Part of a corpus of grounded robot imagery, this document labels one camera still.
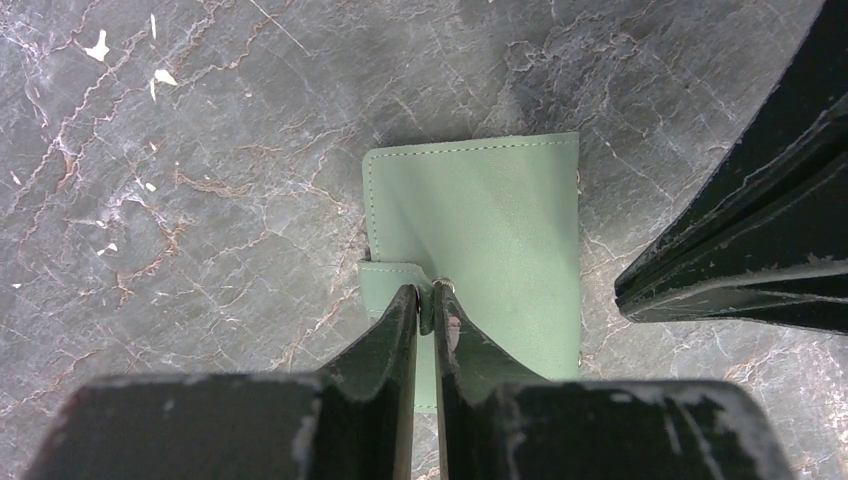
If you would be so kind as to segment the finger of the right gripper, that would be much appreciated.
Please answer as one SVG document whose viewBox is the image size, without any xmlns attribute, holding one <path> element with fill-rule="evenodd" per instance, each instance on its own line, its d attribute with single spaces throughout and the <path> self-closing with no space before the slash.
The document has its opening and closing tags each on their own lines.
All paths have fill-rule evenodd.
<svg viewBox="0 0 848 480">
<path fill-rule="evenodd" d="M 708 182 L 652 245 L 687 248 L 749 214 L 804 139 L 847 94 L 847 3 L 825 1 L 781 78 Z"/>
<path fill-rule="evenodd" d="M 631 287 L 636 323 L 723 319 L 847 332 L 847 156 Z"/>
</svg>

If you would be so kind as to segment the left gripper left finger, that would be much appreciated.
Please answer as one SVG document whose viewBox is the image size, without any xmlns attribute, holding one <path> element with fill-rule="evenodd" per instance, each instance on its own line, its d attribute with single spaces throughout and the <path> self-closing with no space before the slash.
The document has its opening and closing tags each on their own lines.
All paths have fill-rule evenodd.
<svg viewBox="0 0 848 480">
<path fill-rule="evenodd" d="M 100 377 L 65 403 L 29 479 L 406 479 L 419 294 L 317 370 Z"/>
</svg>

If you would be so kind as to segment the green card holder wallet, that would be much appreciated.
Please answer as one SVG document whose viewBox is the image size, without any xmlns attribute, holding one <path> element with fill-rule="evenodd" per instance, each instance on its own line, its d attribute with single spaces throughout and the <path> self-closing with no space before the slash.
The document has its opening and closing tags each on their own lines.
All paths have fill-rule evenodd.
<svg viewBox="0 0 848 480">
<path fill-rule="evenodd" d="M 552 380 L 580 374 L 575 133 L 379 148 L 362 162 L 370 318 L 396 290 L 450 280 L 489 338 Z"/>
</svg>

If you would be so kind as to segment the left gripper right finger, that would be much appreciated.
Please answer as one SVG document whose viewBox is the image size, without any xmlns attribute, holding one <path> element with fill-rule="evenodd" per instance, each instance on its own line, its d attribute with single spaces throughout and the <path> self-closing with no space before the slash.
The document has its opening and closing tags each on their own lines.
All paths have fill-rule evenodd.
<svg viewBox="0 0 848 480">
<path fill-rule="evenodd" d="M 788 479 L 765 415 L 720 381 L 549 381 L 434 287 L 446 479 Z"/>
</svg>

